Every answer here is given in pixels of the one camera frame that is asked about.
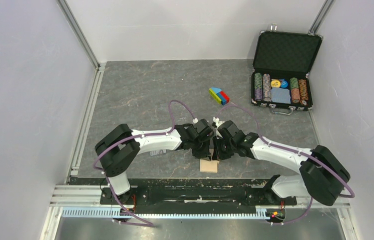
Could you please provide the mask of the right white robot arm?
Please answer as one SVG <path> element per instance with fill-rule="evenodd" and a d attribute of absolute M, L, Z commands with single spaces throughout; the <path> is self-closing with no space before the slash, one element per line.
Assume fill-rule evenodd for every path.
<path fill-rule="evenodd" d="M 289 146 L 254 132 L 245 134 L 233 121 L 221 121 L 216 117 L 212 125 L 222 143 L 221 159 L 237 154 L 268 161 L 297 173 L 275 177 L 263 191 L 268 203 L 276 204 L 287 197 L 312 197 L 325 206 L 332 206 L 339 197 L 346 196 L 342 191 L 350 180 L 350 174 L 327 147 Z"/>

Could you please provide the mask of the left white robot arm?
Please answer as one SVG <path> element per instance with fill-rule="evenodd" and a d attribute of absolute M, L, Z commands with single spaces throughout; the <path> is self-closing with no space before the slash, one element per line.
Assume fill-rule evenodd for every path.
<path fill-rule="evenodd" d="M 214 136 L 214 129 L 205 119 L 146 131 L 130 129 L 124 123 L 100 140 L 95 152 L 113 198 L 125 204 L 132 197 L 127 169 L 137 155 L 157 150 L 191 150 L 195 158 L 201 159 L 209 156 Z"/>

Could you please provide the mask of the beige card holder wallet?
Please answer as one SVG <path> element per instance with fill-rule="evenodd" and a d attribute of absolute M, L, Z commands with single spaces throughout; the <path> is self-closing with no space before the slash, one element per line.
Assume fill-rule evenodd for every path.
<path fill-rule="evenodd" d="M 201 173 L 218 173 L 219 160 L 213 159 L 214 149 L 210 149 L 209 152 L 209 156 L 200 159 L 199 170 Z"/>

